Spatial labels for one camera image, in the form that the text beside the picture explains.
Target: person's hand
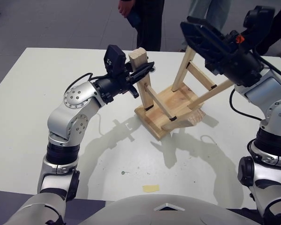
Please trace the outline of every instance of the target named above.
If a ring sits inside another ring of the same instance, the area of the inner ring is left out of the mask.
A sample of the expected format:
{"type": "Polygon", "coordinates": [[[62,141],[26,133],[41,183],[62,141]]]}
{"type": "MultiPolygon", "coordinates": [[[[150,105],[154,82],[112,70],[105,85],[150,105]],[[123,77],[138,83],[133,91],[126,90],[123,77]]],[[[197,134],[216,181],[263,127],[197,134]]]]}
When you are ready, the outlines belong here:
{"type": "Polygon", "coordinates": [[[130,1],[118,1],[118,11],[123,15],[124,18],[126,18],[132,7],[135,4],[135,0],[130,0],[130,1]]]}

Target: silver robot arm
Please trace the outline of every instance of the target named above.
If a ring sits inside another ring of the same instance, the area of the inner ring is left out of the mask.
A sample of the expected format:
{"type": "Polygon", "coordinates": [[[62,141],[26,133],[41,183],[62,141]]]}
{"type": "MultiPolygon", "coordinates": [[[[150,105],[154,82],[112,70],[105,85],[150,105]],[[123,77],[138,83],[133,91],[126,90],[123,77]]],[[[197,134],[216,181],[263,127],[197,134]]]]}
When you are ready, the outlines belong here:
{"type": "Polygon", "coordinates": [[[240,160],[238,179],[250,189],[265,223],[281,224],[281,76],[267,68],[261,75],[251,87],[235,85],[265,115],[248,145],[251,156],[240,160]]]}
{"type": "Polygon", "coordinates": [[[205,67],[233,81],[235,90],[265,115],[256,139],[248,144],[251,156],[240,160],[238,179],[250,189],[264,223],[280,225],[281,71],[255,51],[270,30],[274,12],[274,8],[256,6],[245,17],[242,33],[233,30],[223,35],[206,20],[193,17],[181,28],[188,45],[205,59],[205,67]]]}
{"type": "Polygon", "coordinates": [[[62,104],[48,119],[49,143],[38,194],[31,197],[6,225],[65,224],[66,202],[75,198],[79,184],[78,152],[90,119],[120,93],[130,91],[137,98],[133,84],[145,77],[154,65],[154,62],[145,63],[131,73],[131,65],[125,61],[125,54],[116,45],[109,45],[104,57],[107,74],[90,76],[87,82],[65,92],[62,104]]]}

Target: black pants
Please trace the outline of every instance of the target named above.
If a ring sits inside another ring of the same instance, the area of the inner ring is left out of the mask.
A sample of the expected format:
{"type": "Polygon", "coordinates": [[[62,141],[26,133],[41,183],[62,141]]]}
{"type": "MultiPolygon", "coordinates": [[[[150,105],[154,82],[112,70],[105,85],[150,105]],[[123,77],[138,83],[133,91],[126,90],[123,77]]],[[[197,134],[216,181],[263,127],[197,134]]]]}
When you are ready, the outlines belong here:
{"type": "Polygon", "coordinates": [[[135,10],[141,23],[136,27],[137,47],[160,51],[164,0],[136,0],[135,10]]]}
{"type": "Polygon", "coordinates": [[[279,39],[281,39],[281,10],[274,18],[269,34],[257,46],[257,52],[260,55],[264,55],[268,51],[269,47],[276,43],[279,39]]]}

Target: person's leg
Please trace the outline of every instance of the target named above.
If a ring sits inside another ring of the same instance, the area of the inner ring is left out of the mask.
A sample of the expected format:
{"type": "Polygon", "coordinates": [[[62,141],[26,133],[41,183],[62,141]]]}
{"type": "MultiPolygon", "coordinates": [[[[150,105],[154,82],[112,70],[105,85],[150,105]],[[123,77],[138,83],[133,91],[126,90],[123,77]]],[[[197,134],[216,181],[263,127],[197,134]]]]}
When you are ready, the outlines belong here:
{"type": "MultiPolygon", "coordinates": [[[[188,10],[188,16],[204,19],[210,3],[211,0],[191,0],[188,10]]],[[[182,42],[181,49],[185,51],[186,48],[187,48],[187,43],[186,40],[184,39],[182,42]]]]}
{"type": "Polygon", "coordinates": [[[141,18],[137,27],[137,47],[160,51],[164,0],[137,0],[136,11],[141,18]]]}
{"type": "Polygon", "coordinates": [[[281,10],[274,17],[271,30],[263,41],[256,47],[256,51],[260,55],[264,55],[270,46],[276,43],[281,38],[281,10]]]}
{"type": "Polygon", "coordinates": [[[218,30],[222,30],[231,6],[231,0],[212,0],[206,20],[218,30]]]}

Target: black cable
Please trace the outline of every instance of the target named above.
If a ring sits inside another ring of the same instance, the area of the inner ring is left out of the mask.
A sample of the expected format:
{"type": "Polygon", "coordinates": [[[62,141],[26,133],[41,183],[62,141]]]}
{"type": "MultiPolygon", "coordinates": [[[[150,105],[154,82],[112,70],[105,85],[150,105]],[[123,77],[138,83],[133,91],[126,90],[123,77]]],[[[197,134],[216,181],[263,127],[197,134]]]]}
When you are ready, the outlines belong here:
{"type": "Polygon", "coordinates": [[[253,140],[250,140],[249,143],[247,144],[247,150],[248,150],[248,152],[250,152],[250,147],[251,147],[251,145],[252,145],[252,142],[255,141],[255,140],[256,140],[256,138],[254,138],[253,140]]]}
{"type": "Polygon", "coordinates": [[[270,69],[272,69],[273,71],[275,71],[277,74],[279,74],[281,76],[281,71],[275,67],[273,64],[271,64],[270,62],[266,61],[264,58],[262,58],[256,51],[256,49],[253,49],[253,54],[255,55],[255,57],[257,57],[261,62],[263,62],[264,64],[266,64],[270,69]]]}
{"type": "Polygon", "coordinates": [[[87,73],[87,74],[85,74],[85,75],[82,75],[82,76],[79,77],[78,79],[76,79],[73,83],[71,83],[71,84],[67,87],[65,93],[66,93],[76,82],[80,81],[82,78],[84,78],[84,77],[86,77],[86,76],[88,76],[88,75],[89,75],[89,79],[91,79],[91,77],[92,77],[93,74],[92,74],[92,73],[87,73]]]}
{"type": "Polygon", "coordinates": [[[106,77],[107,77],[107,74],[104,75],[104,76],[90,77],[90,78],[89,78],[89,81],[96,80],[96,79],[100,80],[100,79],[104,79],[104,78],[106,78],[106,77]]]}
{"type": "Polygon", "coordinates": [[[230,98],[229,98],[229,103],[230,103],[231,109],[232,109],[233,111],[237,112],[238,114],[243,115],[243,116],[250,117],[250,118],[252,118],[252,119],[256,119],[256,120],[262,121],[261,118],[258,118],[258,117],[256,117],[256,116],[251,116],[251,115],[249,115],[249,114],[240,112],[240,111],[238,111],[236,108],[234,108],[234,106],[233,106],[233,104],[232,104],[232,97],[233,97],[234,92],[235,92],[235,89],[232,90],[232,92],[231,92],[231,94],[230,94],[230,98]]]}

